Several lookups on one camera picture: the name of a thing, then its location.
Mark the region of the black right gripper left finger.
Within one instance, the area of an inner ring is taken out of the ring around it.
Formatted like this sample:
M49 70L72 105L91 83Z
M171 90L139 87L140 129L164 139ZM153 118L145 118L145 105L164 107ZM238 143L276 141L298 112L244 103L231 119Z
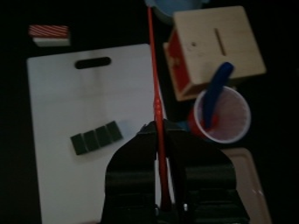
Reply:
M155 123L116 150L105 173L100 224L155 224Z

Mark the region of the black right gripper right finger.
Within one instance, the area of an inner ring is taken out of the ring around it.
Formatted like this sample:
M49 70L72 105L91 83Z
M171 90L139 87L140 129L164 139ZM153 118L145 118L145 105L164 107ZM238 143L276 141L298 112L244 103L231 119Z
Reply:
M180 224L248 224L233 164L220 149L163 121Z

